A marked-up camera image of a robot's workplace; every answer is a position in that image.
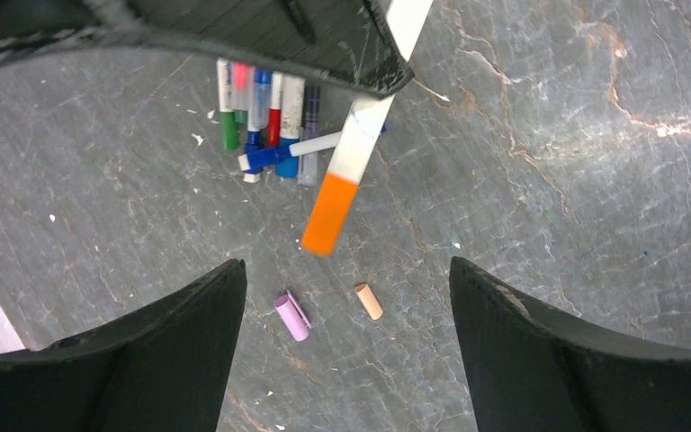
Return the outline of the peach pen cap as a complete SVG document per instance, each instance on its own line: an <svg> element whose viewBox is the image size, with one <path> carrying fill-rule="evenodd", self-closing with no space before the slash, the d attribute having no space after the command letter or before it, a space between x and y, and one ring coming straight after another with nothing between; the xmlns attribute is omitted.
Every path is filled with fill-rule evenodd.
<svg viewBox="0 0 691 432"><path fill-rule="evenodd" d="M383 315L383 309L371 286L367 283L361 283L354 288L354 292L370 319L379 320Z"/></svg>

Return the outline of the purple highlighter cap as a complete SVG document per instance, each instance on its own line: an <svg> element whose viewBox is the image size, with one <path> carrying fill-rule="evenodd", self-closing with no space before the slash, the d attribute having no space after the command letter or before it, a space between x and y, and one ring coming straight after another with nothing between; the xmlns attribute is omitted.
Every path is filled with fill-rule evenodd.
<svg viewBox="0 0 691 432"><path fill-rule="evenodd" d="M310 320L290 290L286 290L275 301L274 307L296 342L302 342L309 337Z"/></svg>

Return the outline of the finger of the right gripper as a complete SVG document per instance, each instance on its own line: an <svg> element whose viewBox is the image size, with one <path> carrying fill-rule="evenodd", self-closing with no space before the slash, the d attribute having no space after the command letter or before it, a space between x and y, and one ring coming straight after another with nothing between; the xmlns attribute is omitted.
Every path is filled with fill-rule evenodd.
<svg viewBox="0 0 691 432"><path fill-rule="evenodd" d="M224 58L380 99L413 77L375 1L0 1L0 68L108 46Z"/></svg>

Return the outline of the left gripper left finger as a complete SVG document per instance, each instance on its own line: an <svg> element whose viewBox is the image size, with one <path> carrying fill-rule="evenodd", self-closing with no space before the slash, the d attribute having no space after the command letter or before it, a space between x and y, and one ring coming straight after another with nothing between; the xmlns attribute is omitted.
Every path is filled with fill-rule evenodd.
<svg viewBox="0 0 691 432"><path fill-rule="evenodd" d="M0 354L0 431L213 431L245 309L231 259L138 310Z"/></svg>

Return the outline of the pink highlighter pen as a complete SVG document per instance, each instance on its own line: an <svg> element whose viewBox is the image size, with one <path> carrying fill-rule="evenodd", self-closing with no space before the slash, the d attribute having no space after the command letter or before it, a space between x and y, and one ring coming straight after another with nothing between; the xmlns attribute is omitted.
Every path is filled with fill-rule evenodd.
<svg viewBox="0 0 691 432"><path fill-rule="evenodd" d="M231 108L237 123L247 123L253 94L254 68L244 63L231 65Z"/></svg>

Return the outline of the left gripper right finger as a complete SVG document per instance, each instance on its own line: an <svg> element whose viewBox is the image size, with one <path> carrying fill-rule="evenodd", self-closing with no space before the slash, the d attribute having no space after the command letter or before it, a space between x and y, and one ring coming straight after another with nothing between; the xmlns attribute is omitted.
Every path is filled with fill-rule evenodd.
<svg viewBox="0 0 691 432"><path fill-rule="evenodd" d="M691 431L691 349L592 324L454 257L453 320L481 431Z"/></svg>

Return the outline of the orange capped marker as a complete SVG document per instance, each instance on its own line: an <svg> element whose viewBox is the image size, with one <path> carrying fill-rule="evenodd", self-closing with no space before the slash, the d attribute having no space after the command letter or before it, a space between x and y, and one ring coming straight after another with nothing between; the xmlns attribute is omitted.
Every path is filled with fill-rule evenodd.
<svg viewBox="0 0 691 432"><path fill-rule="evenodd" d="M411 57L431 5L431 0L404 0L388 8L387 22L404 60ZM352 103L301 239L310 253L326 257L333 251L393 100L391 95Z"/></svg>

